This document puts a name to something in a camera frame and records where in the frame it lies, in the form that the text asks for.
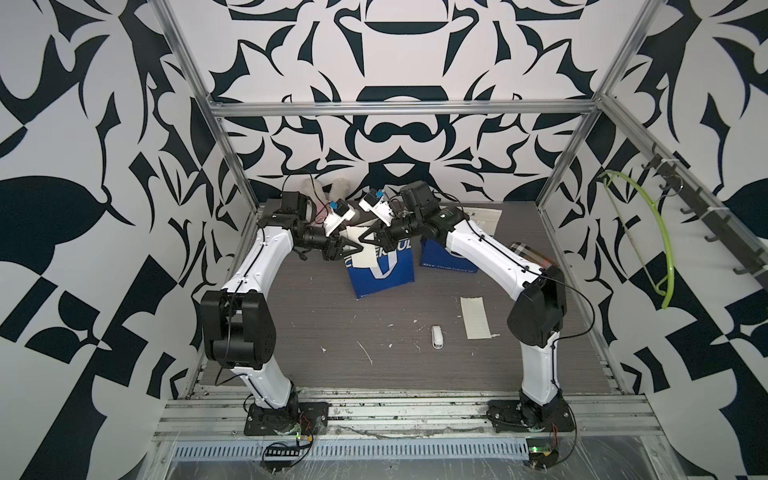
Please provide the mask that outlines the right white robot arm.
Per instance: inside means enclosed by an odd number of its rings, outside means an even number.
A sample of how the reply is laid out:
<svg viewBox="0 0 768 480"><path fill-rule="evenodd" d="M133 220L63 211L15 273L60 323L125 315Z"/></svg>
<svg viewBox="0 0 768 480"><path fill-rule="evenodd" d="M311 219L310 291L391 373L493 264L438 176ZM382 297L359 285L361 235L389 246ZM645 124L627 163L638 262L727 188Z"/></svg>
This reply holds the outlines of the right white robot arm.
<svg viewBox="0 0 768 480"><path fill-rule="evenodd" d="M462 207L443 206L423 181L399 193L395 211L381 190L366 193L359 207L377 220L360 241L389 252L396 243L416 236L433 240L494 280L513 300L507 325L520 342L523 360L522 399L540 408L560 393L557 341L567 313L563 272L550 262L537 263L506 247L478 226Z"/></svg>

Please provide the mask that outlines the small white stapler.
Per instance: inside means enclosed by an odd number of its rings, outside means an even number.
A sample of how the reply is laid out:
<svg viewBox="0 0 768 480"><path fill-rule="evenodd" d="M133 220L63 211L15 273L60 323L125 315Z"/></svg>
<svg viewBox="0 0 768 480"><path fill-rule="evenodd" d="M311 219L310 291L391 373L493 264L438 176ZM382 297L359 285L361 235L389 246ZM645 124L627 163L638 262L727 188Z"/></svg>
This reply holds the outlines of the small white stapler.
<svg viewBox="0 0 768 480"><path fill-rule="evenodd" d="M444 347L444 335L440 326L433 325L431 327L431 341L432 347L435 350L440 350Z"/></svg>

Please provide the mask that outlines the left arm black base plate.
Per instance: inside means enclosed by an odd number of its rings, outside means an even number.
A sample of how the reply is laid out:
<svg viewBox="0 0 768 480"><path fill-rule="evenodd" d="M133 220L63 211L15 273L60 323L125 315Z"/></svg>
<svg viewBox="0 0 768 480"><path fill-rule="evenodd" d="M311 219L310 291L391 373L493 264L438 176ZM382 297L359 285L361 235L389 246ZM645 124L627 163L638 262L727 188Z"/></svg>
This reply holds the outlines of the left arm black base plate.
<svg viewBox="0 0 768 480"><path fill-rule="evenodd" d="M253 404L248 408L244 435L320 434L328 425L329 409L330 404L326 402L299 402L280 409L262 408Z"/></svg>

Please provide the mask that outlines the white paper receipt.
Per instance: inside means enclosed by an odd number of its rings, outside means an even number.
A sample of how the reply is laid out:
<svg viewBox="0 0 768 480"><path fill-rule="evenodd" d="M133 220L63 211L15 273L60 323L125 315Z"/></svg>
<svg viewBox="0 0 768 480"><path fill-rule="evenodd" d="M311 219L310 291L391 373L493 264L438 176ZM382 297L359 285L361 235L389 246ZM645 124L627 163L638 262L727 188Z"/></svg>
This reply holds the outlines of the white paper receipt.
<svg viewBox="0 0 768 480"><path fill-rule="evenodd" d="M359 269L377 267L379 250L380 248L376 245L363 243L362 250L351 256L352 267Z"/></svg>
<svg viewBox="0 0 768 480"><path fill-rule="evenodd" d="M460 299L462 319L468 340L491 339L484 301L482 297Z"/></svg>

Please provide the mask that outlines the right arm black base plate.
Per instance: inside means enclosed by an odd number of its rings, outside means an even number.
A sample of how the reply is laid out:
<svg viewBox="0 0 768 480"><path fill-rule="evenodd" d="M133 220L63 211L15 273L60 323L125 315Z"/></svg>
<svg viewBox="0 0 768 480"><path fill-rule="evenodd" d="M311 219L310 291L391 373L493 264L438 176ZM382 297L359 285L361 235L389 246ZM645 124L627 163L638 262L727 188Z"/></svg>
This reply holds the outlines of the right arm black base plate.
<svg viewBox="0 0 768 480"><path fill-rule="evenodd" d="M522 400L492 400L487 403L487 419L496 432L572 432L574 414L564 398L556 396L541 406L525 397Z"/></svg>

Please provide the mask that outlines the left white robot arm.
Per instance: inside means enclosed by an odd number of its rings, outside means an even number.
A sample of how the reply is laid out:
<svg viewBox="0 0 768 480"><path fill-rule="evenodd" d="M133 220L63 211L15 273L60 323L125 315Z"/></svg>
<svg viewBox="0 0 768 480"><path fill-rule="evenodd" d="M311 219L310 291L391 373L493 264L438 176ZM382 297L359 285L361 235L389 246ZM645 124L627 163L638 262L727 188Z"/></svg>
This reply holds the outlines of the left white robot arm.
<svg viewBox="0 0 768 480"><path fill-rule="evenodd" d="M254 243L231 278L201 302L206 357L241 380L257 407L286 415L296 414L297 396L275 358L277 330L267 298L277 273L292 252L317 250L336 261L362 251L341 234L356 215L347 201L330 202L320 225L316 215L307 195L284 194L279 207L259 219Z"/></svg>

